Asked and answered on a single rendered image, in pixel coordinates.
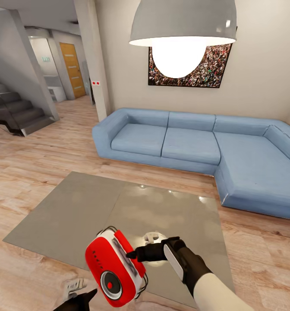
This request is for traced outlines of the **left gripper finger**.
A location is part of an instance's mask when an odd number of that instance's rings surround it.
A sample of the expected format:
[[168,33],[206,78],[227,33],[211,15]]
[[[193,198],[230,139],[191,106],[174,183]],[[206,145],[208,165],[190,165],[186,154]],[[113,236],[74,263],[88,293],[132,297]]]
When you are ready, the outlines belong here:
[[88,293],[88,301],[89,301],[89,302],[90,302],[91,299],[96,295],[97,292],[98,292],[98,290],[95,289],[95,290],[93,290],[93,291],[91,291],[91,292]]

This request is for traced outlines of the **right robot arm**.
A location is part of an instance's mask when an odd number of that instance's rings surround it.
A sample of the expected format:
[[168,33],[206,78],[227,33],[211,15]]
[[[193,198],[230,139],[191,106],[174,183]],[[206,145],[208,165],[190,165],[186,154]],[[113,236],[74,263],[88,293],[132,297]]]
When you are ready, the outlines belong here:
[[147,232],[145,245],[126,254],[127,258],[143,261],[169,261],[200,311],[256,311],[230,290],[204,263],[187,248],[179,236],[161,240],[157,232]]

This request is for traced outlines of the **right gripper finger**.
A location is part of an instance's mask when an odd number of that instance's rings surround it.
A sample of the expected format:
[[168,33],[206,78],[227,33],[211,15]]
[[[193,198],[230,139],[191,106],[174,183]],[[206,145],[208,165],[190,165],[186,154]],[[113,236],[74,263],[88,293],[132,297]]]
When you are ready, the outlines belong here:
[[127,257],[127,258],[130,258],[130,259],[136,259],[136,256],[137,256],[136,250],[134,250],[134,251],[129,252],[129,253],[126,254],[126,257]]

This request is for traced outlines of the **radio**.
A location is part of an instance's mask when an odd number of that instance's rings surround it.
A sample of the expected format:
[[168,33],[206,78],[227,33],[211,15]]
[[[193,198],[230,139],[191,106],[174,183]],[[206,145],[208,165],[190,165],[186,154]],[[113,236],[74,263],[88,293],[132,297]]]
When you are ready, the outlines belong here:
[[145,291],[142,277],[146,269],[142,262],[126,257],[134,251],[120,230],[101,230],[87,247],[86,262],[101,288],[107,302],[114,308],[120,308],[137,299]]

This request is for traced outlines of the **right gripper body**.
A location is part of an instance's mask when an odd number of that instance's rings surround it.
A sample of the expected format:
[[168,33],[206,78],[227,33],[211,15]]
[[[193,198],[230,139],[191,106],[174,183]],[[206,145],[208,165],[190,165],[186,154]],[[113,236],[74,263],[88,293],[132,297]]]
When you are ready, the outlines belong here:
[[156,243],[148,244],[146,246],[137,247],[135,250],[137,252],[137,261],[159,261],[154,253]]

